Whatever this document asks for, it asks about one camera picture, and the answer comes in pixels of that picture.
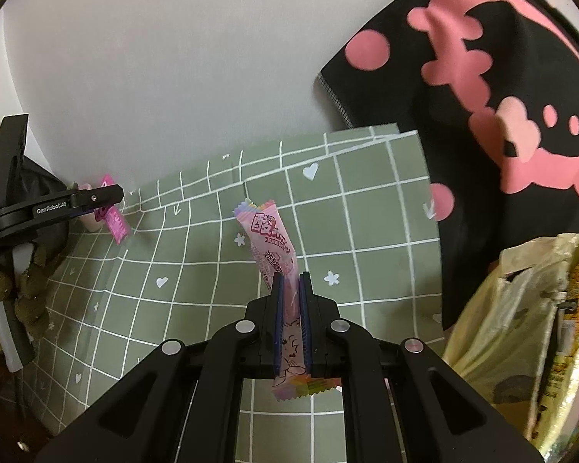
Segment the gloved left hand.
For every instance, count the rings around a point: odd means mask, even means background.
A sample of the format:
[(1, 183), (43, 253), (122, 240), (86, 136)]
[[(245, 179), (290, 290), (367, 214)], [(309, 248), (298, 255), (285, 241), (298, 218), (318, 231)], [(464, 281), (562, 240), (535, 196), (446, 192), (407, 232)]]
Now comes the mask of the gloved left hand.
[(29, 268), (19, 281), (0, 269), (0, 302), (13, 297), (15, 317), (24, 325), (28, 335), (39, 340), (48, 330), (50, 316), (47, 310), (49, 278), (64, 261), (64, 251), (50, 255), (41, 245), (35, 245)]

